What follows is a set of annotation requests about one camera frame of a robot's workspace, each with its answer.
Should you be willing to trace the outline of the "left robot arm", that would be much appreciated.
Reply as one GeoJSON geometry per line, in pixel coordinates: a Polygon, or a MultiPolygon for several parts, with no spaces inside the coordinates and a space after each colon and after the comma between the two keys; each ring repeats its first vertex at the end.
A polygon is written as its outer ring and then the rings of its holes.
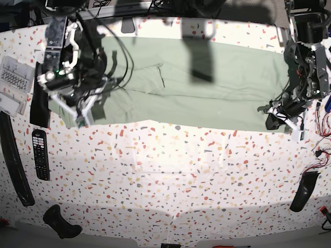
{"type": "Polygon", "coordinates": [[[284,59],[289,80],[280,95],[269,102],[266,128],[275,131],[285,125],[291,129],[292,140],[304,139],[305,112],[314,100],[330,94],[326,48],[330,11],[326,1],[285,1],[289,20],[289,37],[284,59]]]}

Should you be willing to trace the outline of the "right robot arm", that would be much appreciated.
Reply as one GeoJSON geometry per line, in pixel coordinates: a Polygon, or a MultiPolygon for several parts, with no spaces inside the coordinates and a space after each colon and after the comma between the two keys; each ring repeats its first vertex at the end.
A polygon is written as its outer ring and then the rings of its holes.
{"type": "Polygon", "coordinates": [[[49,102],[55,102],[74,126],[95,122],[92,110],[109,84],[107,56],[79,14],[86,1],[36,1],[49,16],[43,63],[36,63],[30,123],[47,128],[49,102]]]}

